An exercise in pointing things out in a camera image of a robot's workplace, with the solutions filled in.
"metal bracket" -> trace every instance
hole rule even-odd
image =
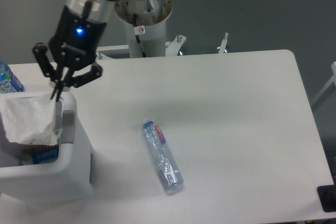
[[[186,37],[177,35],[172,42],[166,42],[166,56],[183,55],[181,47],[186,42]],[[109,55],[113,59],[127,59],[129,56],[129,46],[108,46],[98,47],[96,50],[96,56],[99,60],[103,58],[103,55]]]
[[[336,90],[336,62],[331,65],[333,76],[326,82],[311,102],[311,110],[314,112]]]

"white plastic container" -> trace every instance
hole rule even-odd
[[[2,94],[0,102],[3,98],[42,94],[45,92]],[[76,99],[69,92],[63,92],[56,104],[56,124],[63,129],[57,160],[20,166],[22,150],[31,146],[10,143],[0,123],[0,192],[25,202],[72,200],[93,193],[94,150],[77,117]]]

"plastic water bottle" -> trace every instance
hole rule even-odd
[[[0,61],[0,93],[24,92],[25,88],[9,66]]]
[[[162,131],[157,123],[145,121],[141,133],[165,191],[174,193],[182,186],[184,179]]]

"white paper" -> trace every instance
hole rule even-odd
[[[56,145],[55,99],[51,94],[32,98],[8,98],[0,104],[0,113],[10,142],[20,144]]]

